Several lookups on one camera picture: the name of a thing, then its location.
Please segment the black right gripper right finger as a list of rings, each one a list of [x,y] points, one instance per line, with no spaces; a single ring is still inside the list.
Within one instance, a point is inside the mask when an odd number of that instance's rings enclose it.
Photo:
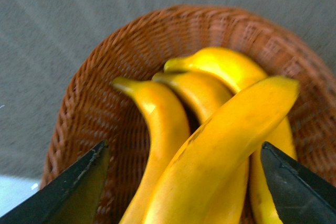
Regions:
[[[269,142],[260,155],[283,223],[335,223],[335,187]]]

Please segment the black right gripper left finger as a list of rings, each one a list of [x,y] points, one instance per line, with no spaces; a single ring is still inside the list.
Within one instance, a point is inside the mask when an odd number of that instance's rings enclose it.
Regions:
[[[1,223],[93,223],[107,179],[101,141],[53,181],[1,217]]]

